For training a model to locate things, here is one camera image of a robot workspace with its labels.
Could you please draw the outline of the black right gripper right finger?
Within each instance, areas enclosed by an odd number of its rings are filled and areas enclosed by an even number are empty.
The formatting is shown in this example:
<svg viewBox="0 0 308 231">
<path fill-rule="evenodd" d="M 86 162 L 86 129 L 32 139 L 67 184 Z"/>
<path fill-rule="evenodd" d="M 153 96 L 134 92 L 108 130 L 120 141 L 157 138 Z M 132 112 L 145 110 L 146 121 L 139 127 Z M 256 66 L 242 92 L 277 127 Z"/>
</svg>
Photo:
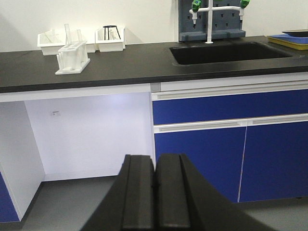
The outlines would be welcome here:
<svg viewBox="0 0 308 231">
<path fill-rule="evenodd" d="M 218 192 L 185 154 L 156 163 L 159 231 L 271 231 Z"/>
</svg>

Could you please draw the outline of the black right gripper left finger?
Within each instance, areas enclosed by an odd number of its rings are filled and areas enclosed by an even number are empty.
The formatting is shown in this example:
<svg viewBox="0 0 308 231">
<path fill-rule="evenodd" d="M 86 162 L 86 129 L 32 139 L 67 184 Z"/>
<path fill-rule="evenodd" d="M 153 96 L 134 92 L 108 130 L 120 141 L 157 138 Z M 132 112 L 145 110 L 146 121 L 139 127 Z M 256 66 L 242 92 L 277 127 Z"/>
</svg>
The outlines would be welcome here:
<svg viewBox="0 0 308 231">
<path fill-rule="evenodd" d="M 147 155 L 126 155 L 115 182 L 83 231 L 154 230 L 154 167 Z"/>
</svg>

